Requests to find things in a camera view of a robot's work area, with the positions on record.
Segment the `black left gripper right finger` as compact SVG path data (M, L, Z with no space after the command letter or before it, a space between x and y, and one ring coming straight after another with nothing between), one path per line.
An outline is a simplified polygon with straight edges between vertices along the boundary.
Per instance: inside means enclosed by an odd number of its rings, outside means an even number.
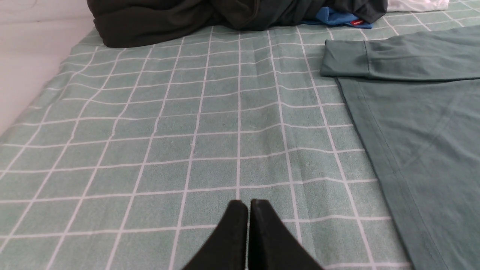
M286 228L271 203L250 203L249 270L322 270Z

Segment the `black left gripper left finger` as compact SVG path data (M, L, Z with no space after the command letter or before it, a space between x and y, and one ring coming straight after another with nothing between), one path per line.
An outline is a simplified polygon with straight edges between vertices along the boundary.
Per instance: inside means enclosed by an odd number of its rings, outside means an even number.
M221 220L184 270L244 270L248 208L240 200L228 203Z

